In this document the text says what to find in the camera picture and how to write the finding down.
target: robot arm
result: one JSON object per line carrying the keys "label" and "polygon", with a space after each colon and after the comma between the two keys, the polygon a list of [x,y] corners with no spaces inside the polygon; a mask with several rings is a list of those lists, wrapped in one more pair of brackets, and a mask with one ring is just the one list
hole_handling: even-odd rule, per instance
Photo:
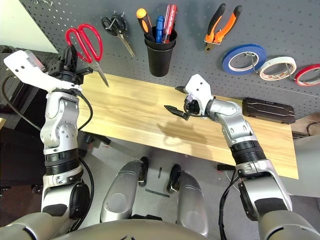
{"label": "robot arm", "polygon": [[238,186],[244,211],[249,219],[259,222],[260,238],[320,239],[320,234],[307,221],[292,212],[289,194],[272,162],[266,158],[250,124],[244,119],[241,107],[235,102],[212,97],[210,85],[199,74],[192,76],[185,87],[176,89],[188,94],[184,101],[186,113],[166,106],[170,112],[185,120],[200,114],[221,124],[241,178]]}
{"label": "robot arm", "polygon": [[19,50],[4,59],[24,83],[48,91],[45,124],[40,138],[44,144],[41,212],[26,215],[1,229],[4,239],[46,240],[70,230],[87,211],[90,191],[82,181],[77,143],[80,84],[91,68],[77,71],[74,46],[66,48],[55,71],[45,69],[31,51]]}

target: gray floor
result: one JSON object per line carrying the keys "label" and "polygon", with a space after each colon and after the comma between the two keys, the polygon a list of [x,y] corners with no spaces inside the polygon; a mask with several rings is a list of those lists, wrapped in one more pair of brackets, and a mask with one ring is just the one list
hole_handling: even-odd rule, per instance
{"label": "gray floor", "polygon": [[[220,239],[219,201],[229,181],[224,173],[216,170],[216,162],[114,138],[111,139],[109,146],[98,141],[93,142],[85,157],[94,177],[95,194],[91,209],[81,228],[99,223],[102,202],[117,172],[127,162],[140,159],[142,156],[150,158],[147,185],[137,187],[133,214],[155,215],[170,223],[176,221],[178,194],[173,193],[169,197],[164,197],[147,192],[146,189],[168,194],[166,185],[169,173],[173,164],[177,163],[197,179],[204,192],[209,220],[208,238]],[[159,168],[162,168],[160,178],[158,178]],[[86,172],[84,180],[89,183]],[[292,202],[294,211],[320,231],[320,211],[316,198],[292,196]],[[228,239],[259,239],[258,224],[246,217],[239,193],[234,188],[231,189],[225,204],[224,225]]]}

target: blue screwdriver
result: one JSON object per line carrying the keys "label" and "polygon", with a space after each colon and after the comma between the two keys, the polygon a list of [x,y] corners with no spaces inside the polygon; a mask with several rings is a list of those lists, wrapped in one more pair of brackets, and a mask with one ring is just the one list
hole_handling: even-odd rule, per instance
{"label": "blue screwdriver", "polygon": [[156,27],[155,27],[155,42],[157,44],[162,43],[162,37],[164,34],[164,24],[165,24],[164,16],[158,16],[158,18],[156,19]]}

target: white wall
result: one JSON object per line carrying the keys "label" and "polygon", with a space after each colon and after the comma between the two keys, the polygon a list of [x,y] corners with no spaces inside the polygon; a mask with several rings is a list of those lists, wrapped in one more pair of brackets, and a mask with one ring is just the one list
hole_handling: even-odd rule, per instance
{"label": "white wall", "polygon": [[0,0],[0,45],[57,53],[19,0]]}

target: tool case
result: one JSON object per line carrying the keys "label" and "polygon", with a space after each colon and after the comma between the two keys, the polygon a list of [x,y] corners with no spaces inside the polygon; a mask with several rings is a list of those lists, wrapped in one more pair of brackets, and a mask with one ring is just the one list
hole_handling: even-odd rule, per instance
{"label": "tool case", "polygon": [[292,106],[250,97],[242,101],[242,114],[281,124],[293,124],[296,121]]}

